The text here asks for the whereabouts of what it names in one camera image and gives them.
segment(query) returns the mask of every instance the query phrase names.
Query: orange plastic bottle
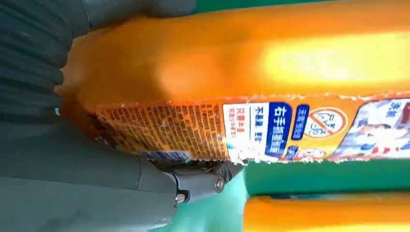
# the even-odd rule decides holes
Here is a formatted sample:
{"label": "orange plastic bottle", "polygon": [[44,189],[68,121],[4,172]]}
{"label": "orange plastic bottle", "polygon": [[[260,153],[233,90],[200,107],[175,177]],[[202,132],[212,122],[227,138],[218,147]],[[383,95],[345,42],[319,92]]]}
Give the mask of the orange plastic bottle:
{"label": "orange plastic bottle", "polygon": [[75,42],[61,112],[153,159],[407,157],[408,12],[356,0],[135,19]]}
{"label": "orange plastic bottle", "polygon": [[244,211],[245,232],[406,232],[410,220],[409,198],[383,199],[248,200]]}

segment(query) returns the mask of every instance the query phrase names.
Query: barcode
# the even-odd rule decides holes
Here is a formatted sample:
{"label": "barcode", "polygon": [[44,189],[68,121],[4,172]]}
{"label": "barcode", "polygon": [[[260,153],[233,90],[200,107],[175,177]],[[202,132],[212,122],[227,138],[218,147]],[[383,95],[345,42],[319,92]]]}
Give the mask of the barcode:
{"label": "barcode", "polygon": [[188,151],[142,151],[140,155],[153,160],[186,160],[190,159]]}

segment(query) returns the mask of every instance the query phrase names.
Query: prohibition symbol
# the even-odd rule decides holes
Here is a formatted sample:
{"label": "prohibition symbol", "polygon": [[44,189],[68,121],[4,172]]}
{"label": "prohibition symbol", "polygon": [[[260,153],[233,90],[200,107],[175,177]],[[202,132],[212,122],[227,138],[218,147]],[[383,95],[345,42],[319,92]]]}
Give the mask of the prohibition symbol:
{"label": "prohibition symbol", "polygon": [[346,114],[331,107],[318,108],[309,113],[305,135],[311,138],[326,138],[345,129],[347,124]]}

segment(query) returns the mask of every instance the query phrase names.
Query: green surface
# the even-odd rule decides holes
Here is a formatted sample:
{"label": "green surface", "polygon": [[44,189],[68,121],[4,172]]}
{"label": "green surface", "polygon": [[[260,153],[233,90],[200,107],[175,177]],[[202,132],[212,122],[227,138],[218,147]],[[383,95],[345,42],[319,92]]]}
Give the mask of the green surface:
{"label": "green surface", "polygon": [[281,4],[305,3],[325,0],[198,0],[195,12],[227,10],[255,6],[269,6]]}
{"label": "green surface", "polygon": [[249,195],[410,189],[410,161],[251,163],[245,180]]}
{"label": "green surface", "polygon": [[[309,0],[199,0],[196,13]],[[154,232],[239,232],[248,197],[270,193],[410,189],[410,160],[346,163],[250,163],[225,191],[182,205],[167,227]]]}

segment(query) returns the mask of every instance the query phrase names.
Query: metal bolt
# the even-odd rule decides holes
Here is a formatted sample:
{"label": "metal bolt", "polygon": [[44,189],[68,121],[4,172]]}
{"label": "metal bolt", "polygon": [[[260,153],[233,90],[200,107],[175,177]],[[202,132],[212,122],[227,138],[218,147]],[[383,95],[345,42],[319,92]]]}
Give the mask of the metal bolt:
{"label": "metal bolt", "polygon": [[225,187],[225,180],[222,177],[218,177],[217,182],[215,183],[216,192],[222,192],[224,187]]}
{"label": "metal bolt", "polygon": [[175,202],[176,202],[176,203],[182,203],[182,202],[184,202],[184,201],[186,200],[186,198],[187,198],[187,196],[185,196],[185,194],[180,193],[180,194],[178,194],[178,195],[176,196]]}

